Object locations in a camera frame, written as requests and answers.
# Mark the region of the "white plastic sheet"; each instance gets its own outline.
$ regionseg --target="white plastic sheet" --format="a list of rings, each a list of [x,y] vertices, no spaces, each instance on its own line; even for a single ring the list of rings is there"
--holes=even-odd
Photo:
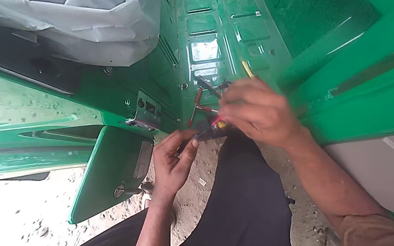
[[[160,12],[160,0],[0,0],[0,25],[63,59],[130,66],[156,47]]]

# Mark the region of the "red wire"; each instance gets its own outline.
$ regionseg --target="red wire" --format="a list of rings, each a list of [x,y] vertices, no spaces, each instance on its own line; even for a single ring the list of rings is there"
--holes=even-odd
[[[218,116],[218,117],[216,118],[216,120],[215,120],[214,122],[212,122],[211,126],[217,124],[217,123],[220,122],[220,120],[222,120],[222,119],[223,119],[223,116]]]

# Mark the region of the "concrete floor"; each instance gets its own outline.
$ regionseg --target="concrete floor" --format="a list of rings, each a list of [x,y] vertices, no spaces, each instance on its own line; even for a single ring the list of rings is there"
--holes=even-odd
[[[174,202],[173,246],[189,236],[205,209],[223,142],[216,139],[200,144],[188,181]],[[281,175],[287,196],[296,200],[290,205],[292,245],[338,245],[331,226],[300,185],[288,156],[280,148],[258,145],[267,163]],[[69,225],[67,217],[83,172],[82,168],[65,169],[51,172],[43,181],[0,181],[0,245],[78,246],[141,210],[139,194],[87,221]],[[206,182],[204,186],[199,178]],[[152,166],[146,180],[154,180]]]

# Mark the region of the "yellow wire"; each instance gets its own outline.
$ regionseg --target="yellow wire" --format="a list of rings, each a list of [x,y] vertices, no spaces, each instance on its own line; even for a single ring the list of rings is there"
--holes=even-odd
[[[247,65],[247,62],[243,61],[241,64],[243,65],[244,70],[246,70],[246,73],[247,73],[247,75],[248,75],[250,78],[255,77],[255,76],[253,75],[252,71],[250,71],[250,68],[249,68],[249,66]]]

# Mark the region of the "black pants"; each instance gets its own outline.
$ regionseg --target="black pants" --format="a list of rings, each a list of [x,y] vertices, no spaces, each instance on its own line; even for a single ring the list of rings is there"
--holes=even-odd
[[[147,209],[118,223],[83,246],[134,246]],[[214,186],[201,219],[183,246],[290,243],[291,210],[277,172],[255,142],[231,134],[220,149]]]

